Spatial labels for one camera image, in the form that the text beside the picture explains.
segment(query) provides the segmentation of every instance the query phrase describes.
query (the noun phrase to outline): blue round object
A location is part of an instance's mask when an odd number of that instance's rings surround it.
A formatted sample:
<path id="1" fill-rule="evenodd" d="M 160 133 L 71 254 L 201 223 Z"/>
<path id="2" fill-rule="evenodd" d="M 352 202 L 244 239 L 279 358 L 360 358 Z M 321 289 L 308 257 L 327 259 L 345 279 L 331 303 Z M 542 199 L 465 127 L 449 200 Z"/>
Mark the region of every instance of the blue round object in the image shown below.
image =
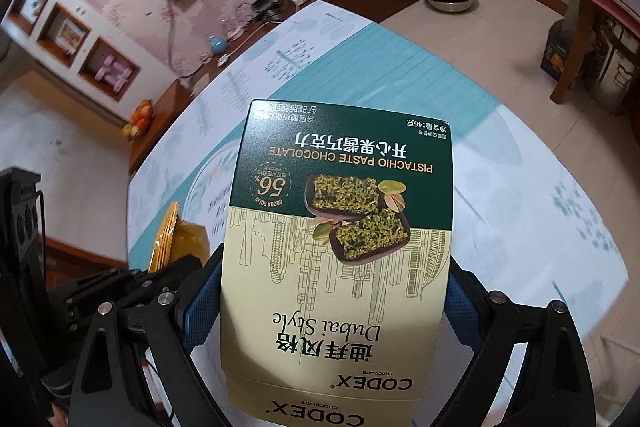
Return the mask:
<path id="1" fill-rule="evenodd" d="M 207 37 L 207 42 L 209 43 L 209 49 L 211 53 L 214 55 L 221 54 L 224 50 L 226 50 L 226 41 L 222 37 L 217 35 L 209 35 Z"/>

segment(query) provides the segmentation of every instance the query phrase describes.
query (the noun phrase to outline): tile floor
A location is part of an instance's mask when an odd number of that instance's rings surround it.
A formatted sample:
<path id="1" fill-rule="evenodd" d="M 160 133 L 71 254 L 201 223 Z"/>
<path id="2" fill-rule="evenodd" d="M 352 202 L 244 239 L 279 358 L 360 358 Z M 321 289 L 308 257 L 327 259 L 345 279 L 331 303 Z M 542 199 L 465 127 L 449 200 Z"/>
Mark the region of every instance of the tile floor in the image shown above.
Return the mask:
<path id="1" fill-rule="evenodd" d="M 479 0 L 471 12 L 443 14 L 416 3 L 383 25 L 440 56 L 509 107 L 584 188 L 622 252 L 629 282 L 585 343 L 596 406 L 615 417 L 640 385 L 640 146 L 626 118 L 599 109 L 576 87 L 562 105 L 540 69 L 548 30 L 560 16 L 534 0 Z"/>
<path id="2" fill-rule="evenodd" d="M 42 175 L 47 235 L 126 261 L 127 143 L 34 66 L 17 46 L 0 62 L 0 169 Z"/>

